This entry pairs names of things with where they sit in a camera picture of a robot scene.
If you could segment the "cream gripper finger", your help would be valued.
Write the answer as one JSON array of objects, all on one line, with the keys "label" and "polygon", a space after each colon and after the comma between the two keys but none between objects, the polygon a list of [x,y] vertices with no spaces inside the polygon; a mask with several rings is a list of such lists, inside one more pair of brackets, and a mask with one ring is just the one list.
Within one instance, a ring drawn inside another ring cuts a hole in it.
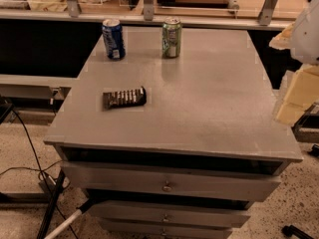
[{"label": "cream gripper finger", "polygon": [[275,119],[293,126],[319,100],[319,66],[302,65],[293,75],[280,101]]},{"label": "cream gripper finger", "polygon": [[293,32],[294,24],[291,23],[278,35],[273,37],[269,43],[269,46],[276,50],[286,50],[290,48],[290,41]]}]

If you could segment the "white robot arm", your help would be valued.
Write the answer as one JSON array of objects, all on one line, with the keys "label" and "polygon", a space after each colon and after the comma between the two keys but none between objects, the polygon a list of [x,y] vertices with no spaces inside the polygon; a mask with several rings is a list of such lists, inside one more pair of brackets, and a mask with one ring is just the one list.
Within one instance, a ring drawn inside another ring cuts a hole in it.
[{"label": "white robot arm", "polygon": [[275,112],[277,121],[294,125],[319,99],[319,0],[311,0],[295,22],[275,36],[269,46],[289,50],[291,57],[302,64]]}]

